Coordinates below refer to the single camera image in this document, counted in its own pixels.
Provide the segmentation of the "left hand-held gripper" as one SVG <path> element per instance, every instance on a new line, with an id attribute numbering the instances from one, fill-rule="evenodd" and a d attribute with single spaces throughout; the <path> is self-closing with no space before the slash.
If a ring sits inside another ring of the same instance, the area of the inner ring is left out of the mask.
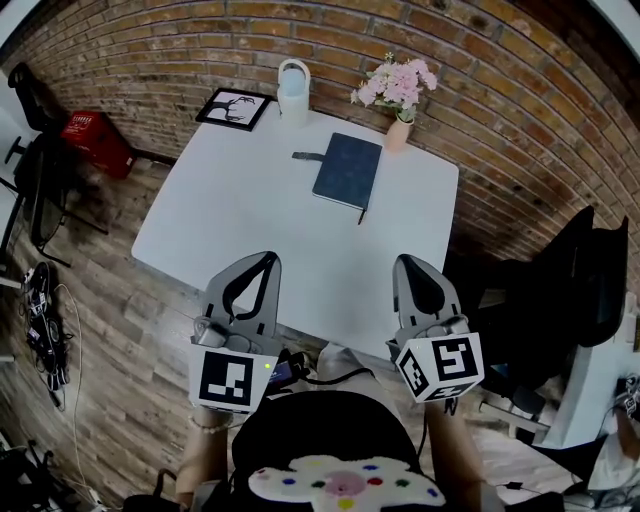
<path id="1" fill-rule="evenodd" d="M 235 300 L 256 279 L 253 305 L 235 313 Z M 235 332 L 205 316 L 194 320 L 188 350 L 193 404 L 240 414 L 257 410 L 279 358 L 279 342 L 268 337 L 275 332 L 280 283 L 281 261 L 275 252 L 241 258 L 209 281 L 204 315 L 243 328 Z"/>

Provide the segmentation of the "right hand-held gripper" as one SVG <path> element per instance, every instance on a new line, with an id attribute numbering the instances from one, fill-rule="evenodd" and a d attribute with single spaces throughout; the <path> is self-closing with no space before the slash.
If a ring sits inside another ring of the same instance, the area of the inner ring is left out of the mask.
<path id="1" fill-rule="evenodd" d="M 415 256 L 399 255 L 393 300 L 400 327 L 406 329 L 387 346 L 415 402 L 456 399 L 484 379 L 479 335 L 459 314 L 457 292 L 442 273 Z M 425 327 L 426 315 L 443 321 Z"/>

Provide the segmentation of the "notebook with dark cover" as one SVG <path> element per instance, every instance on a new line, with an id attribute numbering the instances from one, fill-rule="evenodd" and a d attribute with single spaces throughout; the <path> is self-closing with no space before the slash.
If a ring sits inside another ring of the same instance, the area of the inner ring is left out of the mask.
<path id="1" fill-rule="evenodd" d="M 361 211 L 364 220 L 375 182 L 382 146 L 333 133 L 324 154 L 293 152 L 292 158 L 321 164 L 312 194 Z"/>

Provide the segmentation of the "person's right forearm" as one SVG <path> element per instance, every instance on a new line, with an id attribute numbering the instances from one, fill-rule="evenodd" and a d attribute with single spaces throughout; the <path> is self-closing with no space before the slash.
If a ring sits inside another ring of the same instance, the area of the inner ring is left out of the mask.
<path id="1" fill-rule="evenodd" d="M 481 512 L 485 483 L 480 452 L 461 415 L 425 405 L 435 480 L 457 512 Z"/>

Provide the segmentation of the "person's left forearm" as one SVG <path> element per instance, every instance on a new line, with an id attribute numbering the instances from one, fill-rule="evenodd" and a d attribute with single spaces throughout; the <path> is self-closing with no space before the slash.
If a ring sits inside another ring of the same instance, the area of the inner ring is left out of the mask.
<path id="1" fill-rule="evenodd" d="M 197 407 L 191 416 L 190 432 L 177 473 L 176 500 L 189 508 L 198 487 L 227 476 L 227 437 L 233 415 Z"/>

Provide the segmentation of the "black device with screen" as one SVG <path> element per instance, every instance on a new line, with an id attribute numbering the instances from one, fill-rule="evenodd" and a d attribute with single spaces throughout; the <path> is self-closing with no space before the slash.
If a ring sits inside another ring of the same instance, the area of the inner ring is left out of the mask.
<path id="1" fill-rule="evenodd" d="M 292 353 L 284 349 L 269 378 L 265 395 L 281 394 L 288 386 L 305 381 L 310 374 L 303 352 Z"/>

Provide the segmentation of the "person's beige trousers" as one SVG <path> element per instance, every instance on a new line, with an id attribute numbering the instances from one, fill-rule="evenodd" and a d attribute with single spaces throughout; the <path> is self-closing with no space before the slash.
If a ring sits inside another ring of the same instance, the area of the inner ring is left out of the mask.
<path id="1" fill-rule="evenodd" d="M 390 362 L 334 343 L 320 351 L 316 373 L 325 382 L 344 377 L 334 384 L 336 389 L 361 393 L 380 402 L 393 400 L 396 391 Z"/>

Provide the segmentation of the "black high-back office chair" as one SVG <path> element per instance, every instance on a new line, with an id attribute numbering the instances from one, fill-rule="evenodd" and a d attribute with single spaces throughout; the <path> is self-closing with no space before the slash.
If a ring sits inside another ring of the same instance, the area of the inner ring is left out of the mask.
<path id="1" fill-rule="evenodd" d="M 627 290 L 629 221 L 597 228 L 588 206 L 529 261 L 451 254 L 445 276 L 457 290 L 485 364 L 482 388 L 505 398 L 535 393 L 578 346 L 619 328 Z"/>

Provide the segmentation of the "person's black shirt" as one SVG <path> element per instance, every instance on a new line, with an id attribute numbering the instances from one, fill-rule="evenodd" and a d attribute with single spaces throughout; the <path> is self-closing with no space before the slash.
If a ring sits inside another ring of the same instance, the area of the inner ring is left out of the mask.
<path id="1" fill-rule="evenodd" d="M 240 428 L 232 443 L 232 498 L 273 512 L 274 506 L 249 490 L 248 478 L 265 467 L 287 470 L 292 460 L 310 455 L 343 461 L 386 457 L 422 472 L 408 433 L 386 406 L 348 391 L 307 391 L 265 401 Z"/>

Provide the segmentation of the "peach vase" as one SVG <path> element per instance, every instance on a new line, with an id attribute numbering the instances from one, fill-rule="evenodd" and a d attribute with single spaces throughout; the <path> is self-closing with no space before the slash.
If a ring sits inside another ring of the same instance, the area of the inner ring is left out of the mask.
<path id="1" fill-rule="evenodd" d="M 384 148 L 388 152 L 398 153 L 404 150 L 413 122 L 405 122 L 397 118 L 389 127 L 385 136 Z"/>

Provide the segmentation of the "light grey side desk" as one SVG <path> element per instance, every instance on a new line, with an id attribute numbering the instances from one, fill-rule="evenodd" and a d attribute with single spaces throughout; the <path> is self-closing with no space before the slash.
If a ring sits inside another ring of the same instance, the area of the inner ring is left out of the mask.
<path id="1" fill-rule="evenodd" d="M 635 347 L 638 317 L 626 314 L 613 338 L 576 351 L 571 375 L 558 411 L 546 424 L 483 401 L 479 411 L 533 434 L 532 444 L 554 450 L 596 439 L 608 426 L 619 380 L 640 375 L 640 348 Z"/>

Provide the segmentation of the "red plastic crate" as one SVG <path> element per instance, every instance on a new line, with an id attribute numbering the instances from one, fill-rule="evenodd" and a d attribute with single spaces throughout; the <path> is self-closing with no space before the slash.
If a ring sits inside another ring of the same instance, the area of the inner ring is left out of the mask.
<path id="1" fill-rule="evenodd" d="M 103 112 L 73 112 L 61 137 L 88 163 L 114 179 L 125 179 L 136 159 L 125 138 Z"/>

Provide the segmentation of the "pink flower bouquet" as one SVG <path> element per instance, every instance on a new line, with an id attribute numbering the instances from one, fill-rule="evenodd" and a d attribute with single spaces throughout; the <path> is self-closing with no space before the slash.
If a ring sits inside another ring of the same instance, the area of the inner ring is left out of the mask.
<path id="1" fill-rule="evenodd" d="M 424 60 L 398 61 L 391 52 L 366 76 L 351 92 L 350 102 L 388 108 L 406 124 L 414 122 L 423 90 L 433 92 L 438 86 L 436 74 Z"/>

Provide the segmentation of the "black picture frame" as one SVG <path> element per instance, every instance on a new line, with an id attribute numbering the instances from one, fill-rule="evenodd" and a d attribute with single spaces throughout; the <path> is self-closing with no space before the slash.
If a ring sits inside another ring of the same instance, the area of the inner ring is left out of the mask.
<path id="1" fill-rule="evenodd" d="M 251 132 L 272 101 L 271 96 L 257 92 L 218 88 L 195 120 Z"/>

